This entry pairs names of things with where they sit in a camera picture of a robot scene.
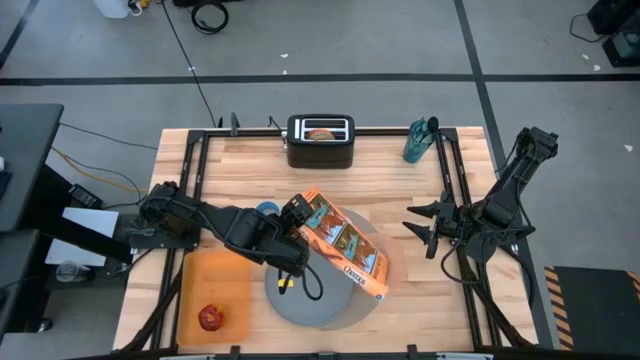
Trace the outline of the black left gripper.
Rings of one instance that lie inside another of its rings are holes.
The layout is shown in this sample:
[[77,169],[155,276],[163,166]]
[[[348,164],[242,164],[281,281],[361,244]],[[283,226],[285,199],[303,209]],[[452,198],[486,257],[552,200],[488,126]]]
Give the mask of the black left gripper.
[[268,249],[267,263],[293,277],[301,277],[310,258],[309,244],[300,230],[313,215],[307,200],[296,194],[281,209],[280,222],[284,229]]

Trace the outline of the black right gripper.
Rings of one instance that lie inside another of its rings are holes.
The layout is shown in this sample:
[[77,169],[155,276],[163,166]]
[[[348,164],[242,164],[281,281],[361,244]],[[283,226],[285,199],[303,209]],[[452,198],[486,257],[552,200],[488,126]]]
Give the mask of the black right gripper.
[[406,210],[434,220],[431,228],[411,222],[403,222],[403,225],[408,230],[427,245],[427,259],[435,258],[440,237],[459,237],[459,210],[453,197],[448,192],[443,192],[439,201],[434,201],[428,205],[410,206]]

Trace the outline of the orange cereal box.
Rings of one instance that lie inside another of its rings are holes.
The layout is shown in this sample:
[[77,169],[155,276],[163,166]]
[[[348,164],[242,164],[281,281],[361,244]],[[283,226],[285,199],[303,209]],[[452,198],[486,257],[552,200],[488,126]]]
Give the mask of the orange cereal box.
[[389,290],[386,254],[318,188],[312,187],[302,196],[312,208],[299,229],[302,237],[368,295],[383,300]]

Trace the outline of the red apple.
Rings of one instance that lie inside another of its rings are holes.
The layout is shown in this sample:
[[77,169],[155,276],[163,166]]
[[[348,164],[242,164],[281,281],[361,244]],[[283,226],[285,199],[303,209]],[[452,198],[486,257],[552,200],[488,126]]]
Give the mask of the red apple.
[[198,313],[198,322],[204,331],[220,330],[226,323],[225,308],[216,304],[206,305]]

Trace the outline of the black two-slot toaster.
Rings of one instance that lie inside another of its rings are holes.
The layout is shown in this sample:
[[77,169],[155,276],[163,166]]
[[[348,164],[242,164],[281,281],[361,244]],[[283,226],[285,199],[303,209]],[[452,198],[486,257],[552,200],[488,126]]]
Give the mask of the black two-slot toaster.
[[[315,128],[333,132],[334,140],[309,141],[305,133]],[[343,114],[297,114],[287,120],[287,161],[292,168],[346,169],[353,163],[355,122]]]

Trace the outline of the teal water bottle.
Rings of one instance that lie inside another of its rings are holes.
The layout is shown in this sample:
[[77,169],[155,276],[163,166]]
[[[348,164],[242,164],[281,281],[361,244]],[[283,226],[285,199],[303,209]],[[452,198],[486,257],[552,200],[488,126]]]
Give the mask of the teal water bottle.
[[403,150],[405,162],[417,163],[435,141],[437,133],[432,133],[427,129],[427,121],[422,118],[414,121],[409,127],[409,134]]

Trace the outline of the grey round plate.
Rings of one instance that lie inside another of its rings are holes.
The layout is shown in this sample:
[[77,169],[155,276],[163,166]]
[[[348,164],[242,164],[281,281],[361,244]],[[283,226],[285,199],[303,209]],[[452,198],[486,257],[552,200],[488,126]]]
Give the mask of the grey round plate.
[[265,274],[265,292],[271,307],[287,321],[307,327],[338,329],[346,324],[347,307],[354,292],[354,282],[336,269],[328,260],[311,254],[308,265],[316,271],[323,285],[323,296],[310,299],[304,291],[302,278],[291,278],[293,286],[284,295],[279,293],[279,270],[269,266]]

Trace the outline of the orange rectangular tray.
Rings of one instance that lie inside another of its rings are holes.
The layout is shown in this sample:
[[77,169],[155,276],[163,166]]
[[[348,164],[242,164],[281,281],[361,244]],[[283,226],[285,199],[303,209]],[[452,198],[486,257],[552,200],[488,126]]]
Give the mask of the orange rectangular tray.
[[[238,344],[246,339],[250,318],[249,261],[228,250],[193,252],[184,260],[176,341],[182,348]],[[225,308],[226,323],[204,331],[199,311],[209,304]]]

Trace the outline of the grey round placemat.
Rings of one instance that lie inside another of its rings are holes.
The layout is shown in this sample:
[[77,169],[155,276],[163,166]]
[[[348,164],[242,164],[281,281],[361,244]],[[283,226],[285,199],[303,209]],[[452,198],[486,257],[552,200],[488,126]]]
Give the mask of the grey round placemat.
[[338,329],[346,328],[362,321],[365,317],[367,317],[370,313],[372,313],[373,310],[379,304],[379,301],[375,297],[372,297],[369,294],[367,294],[355,282],[354,284],[355,284],[355,287],[354,287],[354,292],[351,298],[351,302],[347,307],[346,324],[344,327],[341,327]]

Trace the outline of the black mat with hazard stripes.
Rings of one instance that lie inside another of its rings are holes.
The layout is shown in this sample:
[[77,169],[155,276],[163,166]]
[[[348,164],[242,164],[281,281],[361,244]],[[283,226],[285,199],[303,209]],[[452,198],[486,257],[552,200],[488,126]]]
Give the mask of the black mat with hazard stripes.
[[640,356],[640,275],[561,266],[544,275],[562,350]]

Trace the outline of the black power adapter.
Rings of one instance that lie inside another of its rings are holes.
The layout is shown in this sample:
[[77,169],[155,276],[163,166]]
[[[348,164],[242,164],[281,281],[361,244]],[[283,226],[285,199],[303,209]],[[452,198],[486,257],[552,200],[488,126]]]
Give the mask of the black power adapter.
[[69,189],[69,194],[71,196],[72,203],[78,207],[94,210],[102,209],[103,201],[79,184],[72,185]]

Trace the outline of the white sheet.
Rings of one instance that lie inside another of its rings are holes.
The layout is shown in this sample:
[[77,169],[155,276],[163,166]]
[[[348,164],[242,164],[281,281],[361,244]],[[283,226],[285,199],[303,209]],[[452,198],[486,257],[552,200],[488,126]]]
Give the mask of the white sheet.
[[[116,211],[67,207],[64,209],[62,216],[78,225],[112,237],[116,229],[119,213]],[[103,267],[106,263],[106,258],[59,239],[54,239],[45,263],[47,265],[60,265],[67,261],[83,266]]]

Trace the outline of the black desk base beam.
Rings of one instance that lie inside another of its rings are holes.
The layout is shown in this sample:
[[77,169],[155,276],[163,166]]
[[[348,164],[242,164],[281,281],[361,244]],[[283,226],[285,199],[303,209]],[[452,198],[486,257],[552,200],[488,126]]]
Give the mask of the black desk base beam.
[[63,217],[64,209],[72,204],[70,188],[66,179],[43,165],[28,197],[21,224],[83,250],[130,264],[133,256],[129,245]]

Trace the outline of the clear plastic cup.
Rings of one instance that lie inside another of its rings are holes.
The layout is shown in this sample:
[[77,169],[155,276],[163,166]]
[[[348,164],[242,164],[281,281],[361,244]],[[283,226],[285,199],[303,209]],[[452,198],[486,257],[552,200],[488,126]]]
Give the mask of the clear plastic cup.
[[59,264],[55,271],[56,280],[60,283],[78,283],[90,280],[93,272],[90,268],[74,261]]

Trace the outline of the black equipment case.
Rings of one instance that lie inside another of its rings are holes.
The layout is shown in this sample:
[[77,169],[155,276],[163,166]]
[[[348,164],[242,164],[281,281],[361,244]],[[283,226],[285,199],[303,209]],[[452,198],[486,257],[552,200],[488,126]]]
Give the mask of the black equipment case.
[[597,0],[587,18],[613,67],[640,67],[640,0]]

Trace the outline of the black desk top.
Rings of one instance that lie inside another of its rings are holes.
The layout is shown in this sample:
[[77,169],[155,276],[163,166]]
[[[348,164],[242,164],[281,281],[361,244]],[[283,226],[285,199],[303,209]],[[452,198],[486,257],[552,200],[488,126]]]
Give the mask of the black desk top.
[[63,111],[56,103],[0,104],[0,157],[11,174],[0,196],[0,233],[18,228]]

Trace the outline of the white container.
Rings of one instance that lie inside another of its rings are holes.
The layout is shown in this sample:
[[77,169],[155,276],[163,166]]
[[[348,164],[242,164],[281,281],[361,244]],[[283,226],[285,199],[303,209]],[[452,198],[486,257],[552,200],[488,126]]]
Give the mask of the white container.
[[128,0],[93,0],[100,13],[108,19],[124,19],[129,16]]

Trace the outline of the black aluminium table frame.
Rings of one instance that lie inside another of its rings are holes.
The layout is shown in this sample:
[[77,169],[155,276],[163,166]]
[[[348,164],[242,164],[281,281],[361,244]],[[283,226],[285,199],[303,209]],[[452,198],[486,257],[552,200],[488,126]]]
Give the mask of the black aluminium table frame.
[[279,134],[271,129],[246,129],[237,137],[218,130],[206,152],[206,165],[184,158],[188,131],[166,129],[156,154],[152,182],[186,178],[200,187],[205,201],[252,207],[264,201],[286,202],[297,192],[318,187],[337,205],[369,221],[378,233],[401,242],[407,276],[394,295],[379,301],[362,321],[337,330],[294,325],[269,306],[261,266],[251,269],[249,332],[238,344],[209,347],[216,356],[297,353],[343,357],[360,353],[406,354],[470,351],[473,347],[464,292],[451,281],[455,260],[445,252],[427,259],[424,247],[404,225],[406,210],[436,200],[442,190],[439,163],[429,151],[414,165],[402,158],[402,128],[362,128],[357,132],[353,165],[346,170],[291,168]]

